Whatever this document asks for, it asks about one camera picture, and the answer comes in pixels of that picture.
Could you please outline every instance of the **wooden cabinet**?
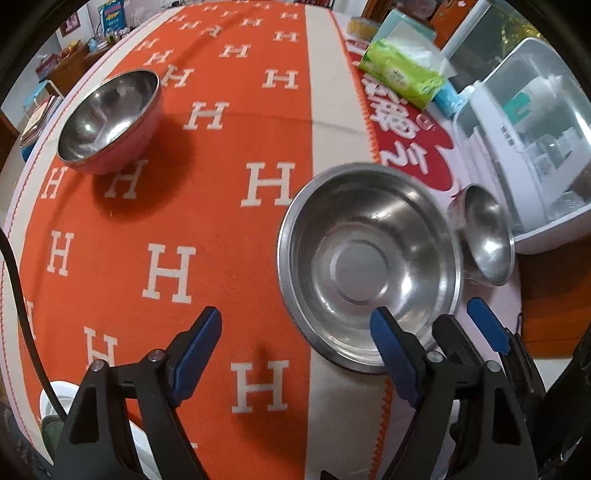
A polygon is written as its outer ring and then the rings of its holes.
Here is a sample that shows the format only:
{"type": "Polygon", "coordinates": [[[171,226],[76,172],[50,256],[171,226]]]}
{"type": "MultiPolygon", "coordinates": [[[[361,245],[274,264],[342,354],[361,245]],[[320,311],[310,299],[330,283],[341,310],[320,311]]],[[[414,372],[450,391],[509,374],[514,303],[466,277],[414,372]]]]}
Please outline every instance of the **wooden cabinet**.
{"type": "MultiPolygon", "coordinates": [[[[437,31],[435,45],[439,48],[447,43],[453,33],[464,21],[478,0],[444,0],[433,14],[429,25],[437,31]]],[[[383,22],[394,2],[392,0],[368,0],[362,16],[383,22]]]]}
{"type": "Polygon", "coordinates": [[[431,24],[437,31],[435,45],[439,48],[447,43],[464,21],[477,0],[445,0],[433,15],[431,24]]]}
{"type": "Polygon", "coordinates": [[[520,255],[523,339],[531,355],[568,357],[591,320],[591,238],[520,255]]]}
{"type": "Polygon", "coordinates": [[[17,138],[17,129],[10,123],[6,115],[0,112],[0,170],[4,167],[8,154],[17,138]]]}
{"type": "Polygon", "coordinates": [[[74,85],[88,70],[89,66],[85,61],[88,53],[88,46],[81,45],[47,75],[47,79],[56,85],[63,96],[66,96],[74,88],[74,85]]]}

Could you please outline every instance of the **black cable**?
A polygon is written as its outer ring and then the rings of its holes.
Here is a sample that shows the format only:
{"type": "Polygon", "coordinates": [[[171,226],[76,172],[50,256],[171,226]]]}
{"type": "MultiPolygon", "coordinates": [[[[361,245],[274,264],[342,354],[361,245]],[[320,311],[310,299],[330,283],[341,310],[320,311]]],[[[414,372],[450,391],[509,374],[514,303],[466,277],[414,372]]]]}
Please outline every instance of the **black cable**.
{"type": "Polygon", "coordinates": [[[56,393],[53,391],[51,382],[49,381],[49,378],[47,378],[47,374],[45,373],[45,369],[41,363],[41,358],[39,358],[39,352],[37,352],[35,340],[33,340],[33,333],[31,332],[31,326],[29,325],[27,308],[25,307],[25,300],[22,294],[21,279],[18,276],[17,261],[14,258],[14,253],[10,246],[10,242],[8,241],[8,238],[6,238],[6,235],[1,228],[0,232],[2,232],[2,235],[0,235],[0,251],[2,252],[2,256],[6,262],[8,275],[10,276],[12,294],[14,295],[14,303],[17,306],[18,323],[21,325],[21,332],[22,337],[25,340],[25,346],[27,347],[27,351],[31,357],[31,362],[33,362],[33,368],[35,368],[37,378],[39,379],[39,382],[41,382],[41,386],[43,387],[43,390],[45,390],[51,406],[56,411],[60,420],[66,421],[66,411],[64,410],[64,407],[61,406],[60,401],[57,399],[56,393]]]}

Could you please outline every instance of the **red logo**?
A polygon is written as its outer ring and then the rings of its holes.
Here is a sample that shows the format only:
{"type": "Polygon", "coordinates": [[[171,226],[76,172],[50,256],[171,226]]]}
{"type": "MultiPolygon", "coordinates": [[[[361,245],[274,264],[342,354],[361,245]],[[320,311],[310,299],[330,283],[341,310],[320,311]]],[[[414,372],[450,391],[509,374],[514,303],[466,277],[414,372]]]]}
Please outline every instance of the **red logo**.
{"type": "MultiPolygon", "coordinates": [[[[349,52],[357,65],[361,56],[349,52]]],[[[397,168],[429,187],[446,192],[452,174],[436,147],[452,149],[447,132],[427,112],[420,112],[372,76],[356,68],[378,142],[382,165],[397,168]]]]}

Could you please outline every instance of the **screw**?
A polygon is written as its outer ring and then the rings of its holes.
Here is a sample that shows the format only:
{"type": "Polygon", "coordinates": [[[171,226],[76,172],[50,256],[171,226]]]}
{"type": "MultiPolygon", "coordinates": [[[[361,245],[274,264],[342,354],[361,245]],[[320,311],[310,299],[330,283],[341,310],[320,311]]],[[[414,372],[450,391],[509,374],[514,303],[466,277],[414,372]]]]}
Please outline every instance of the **screw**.
{"type": "Polygon", "coordinates": [[[148,360],[150,360],[151,362],[159,362],[162,359],[164,359],[165,356],[166,356],[166,354],[162,350],[156,349],[156,350],[152,350],[148,354],[148,360]]]}
{"type": "Polygon", "coordinates": [[[93,372],[98,372],[99,370],[103,370],[106,364],[107,362],[105,362],[104,360],[95,360],[90,364],[90,369],[93,372]]]}
{"type": "Polygon", "coordinates": [[[427,352],[427,360],[434,364],[440,364],[443,362],[443,355],[436,350],[431,350],[430,352],[427,352]]]}
{"type": "Polygon", "coordinates": [[[501,371],[501,366],[497,362],[495,362],[494,360],[489,360],[486,363],[486,367],[488,370],[490,370],[493,373],[498,373],[501,371]]]}

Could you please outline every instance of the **white stripe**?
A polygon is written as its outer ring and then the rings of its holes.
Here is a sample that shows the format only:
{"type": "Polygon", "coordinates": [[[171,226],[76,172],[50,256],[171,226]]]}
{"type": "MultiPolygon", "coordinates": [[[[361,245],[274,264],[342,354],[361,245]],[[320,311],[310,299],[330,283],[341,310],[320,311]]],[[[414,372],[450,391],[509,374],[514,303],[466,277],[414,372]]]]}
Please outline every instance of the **white stripe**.
{"type": "Polygon", "coordinates": [[[314,175],[344,163],[372,162],[363,111],[330,11],[306,6],[306,35],[314,175]]]}
{"type": "MultiPolygon", "coordinates": [[[[352,162],[373,162],[354,79],[328,10],[306,6],[312,95],[313,174],[352,162]]],[[[381,421],[384,377],[310,361],[306,480],[327,470],[365,480],[381,421]]]]}
{"type": "MultiPolygon", "coordinates": [[[[4,223],[4,231],[8,233],[12,216],[15,215],[9,239],[14,251],[17,265],[20,265],[21,263],[22,248],[25,241],[27,225],[31,219],[35,201],[39,196],[41,185],[57,152],[57,141],[59,140],[61,129],[77,106],[77,102],[72,102],[72,100],[74,97],[76,99],[82,99],[87,93],[89,93],[100,82],[102,82],[119,64],[119,62],[125,58],[129,52],[131,52],[131,50],[133,50],[156,28],[166,22],[174,14],[178,13],[179,10],[181,9],[170,9],[160,15],[157,15],[153,19],[146,22],[143,27],[134,30],[134,32],[132,32],[128,38],[125,38],[116,47],[114,47],[115,50],[108,52],[102,59],[100,59],[93,66],[93,68],[91,68],[81,78],[79,83],[86,82],[90,78],[92,79],[88,81],[80,90],[77,90],[76,87],[74,87],[74,89],[66,96],[66,99],[61,104],[58,111],[54,114],[53,118],[55,120],[49,123],[44,129],[40,139],[37,141],[37,146],[31,153],[31,161],[29,161],[25,166],[25,169],[17,183],[17,187],[12,197],[12,202],[4,223]],[[43,151],[40,153],[37,161],[33,165],[33,158],[35,158],[35,155],[37,155],[37,152],[42,145],[43,151]],[[18,210],[15,212],[19,195],[20,200],[18,204],[18,210]]],[[[19,350],[17,311],[14,300],[12,299],[12,287],[10,285],[8,271],[4,262],[2,262],[2,275],[4,286],[0,292],[0,308],[2,308],[2,325],[4,330],[4,342],[0,344],[0,367],[2,370],[2,377],[7,387],[8,399],[10,405],[12,406],[18,427],[22,432],[26,432],[28,437],[31,439],[33,446],[39,452],[41,452],[47,460],[51,461],[43,445],[43,441],[41,440],[41,432],[27,398],[19,350]]]]}

